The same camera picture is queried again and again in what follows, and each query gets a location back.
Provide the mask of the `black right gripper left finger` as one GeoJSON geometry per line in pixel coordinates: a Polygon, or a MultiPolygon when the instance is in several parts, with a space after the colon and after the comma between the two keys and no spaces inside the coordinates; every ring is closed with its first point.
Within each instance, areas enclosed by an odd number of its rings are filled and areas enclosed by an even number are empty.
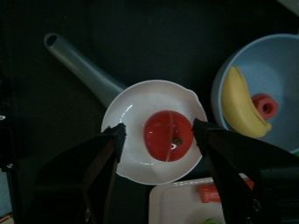
{"type": "Polygon", "coordinates": [[[126,138],[123,123],[109,127],[41,169],[23,224],[109,224],[126,138]]]}

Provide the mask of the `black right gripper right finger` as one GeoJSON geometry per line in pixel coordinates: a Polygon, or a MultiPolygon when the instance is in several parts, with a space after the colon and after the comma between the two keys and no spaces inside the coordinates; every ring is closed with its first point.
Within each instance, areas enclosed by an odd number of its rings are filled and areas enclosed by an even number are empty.
{"type": "Polygon", "coordinates": [[[219,191],[227,224],[299,224],[299,157],[218,125],[193,132],[219,191]]]}

